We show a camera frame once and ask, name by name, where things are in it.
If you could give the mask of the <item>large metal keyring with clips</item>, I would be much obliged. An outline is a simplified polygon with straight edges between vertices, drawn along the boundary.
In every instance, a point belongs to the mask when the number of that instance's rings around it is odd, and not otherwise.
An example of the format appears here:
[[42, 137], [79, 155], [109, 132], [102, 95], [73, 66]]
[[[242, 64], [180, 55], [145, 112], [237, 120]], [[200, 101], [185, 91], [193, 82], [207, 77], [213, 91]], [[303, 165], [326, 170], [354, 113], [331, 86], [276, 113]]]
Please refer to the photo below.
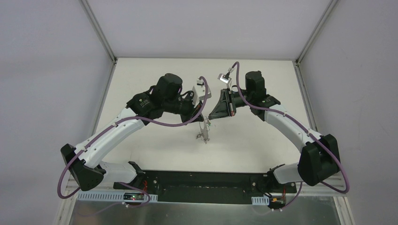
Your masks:
[[196, 135], [196, 139], [202, 140], [205, 144], [207, 144], [210, 141], [209, 138], [210, 127], [207, 125], [208, 121], [210, 121], [208, 117], [205, 117], [204, 121], [199, 123], [199, 133]]

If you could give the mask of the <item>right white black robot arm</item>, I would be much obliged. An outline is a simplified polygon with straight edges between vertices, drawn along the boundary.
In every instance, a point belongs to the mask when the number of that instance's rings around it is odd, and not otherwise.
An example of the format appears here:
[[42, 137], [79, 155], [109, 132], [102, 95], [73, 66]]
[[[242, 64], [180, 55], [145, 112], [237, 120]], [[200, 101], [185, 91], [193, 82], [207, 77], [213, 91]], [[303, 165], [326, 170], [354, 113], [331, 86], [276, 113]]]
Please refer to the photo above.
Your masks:
[[300, 152], [295, 164], [280, 165], [268, 171], [267, 188], [278, 192], [286, 183], [304, 182], [315, 186], [340, 171], [337, 140], [332, 135], [321, 135], [303, 125], [299, 126], [289, 118], [280, 101], [267, 93], [265, 80], [260, 71], [251, 71], [245, 75], [246, 89], [240, 93], [230, 88], [221, 90], [215, 108], [209, 114], [210, 120], [232, 117], [237, 108], [254, 105], [251, 112], [262, 121], [272, 125], [287, 137]]

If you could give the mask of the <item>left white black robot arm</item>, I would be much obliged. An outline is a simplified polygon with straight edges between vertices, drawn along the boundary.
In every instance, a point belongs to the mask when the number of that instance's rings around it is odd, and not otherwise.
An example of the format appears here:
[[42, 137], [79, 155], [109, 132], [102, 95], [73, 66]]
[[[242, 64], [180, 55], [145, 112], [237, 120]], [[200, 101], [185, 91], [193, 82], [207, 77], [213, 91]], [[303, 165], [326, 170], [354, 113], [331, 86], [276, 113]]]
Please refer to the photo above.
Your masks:
[[161, 76], [149, 90], [130, 99], [119, 114], [100, 131], [75, 146], [65, 144], [61, 155], [66, 164], [61, 173], [70, 172], [78, 190], [89, 191], [102, 182], [123, 182], [131, 189], [143, 184], [142, 175], [130, 163], [107, 163], [103, 158], [134, 132], [152, 123], [181, 127], [203, 121], [202, 111], [211, 97], [204, 77], [192, 90], [182, 93], [182, 79], [171, 73]]

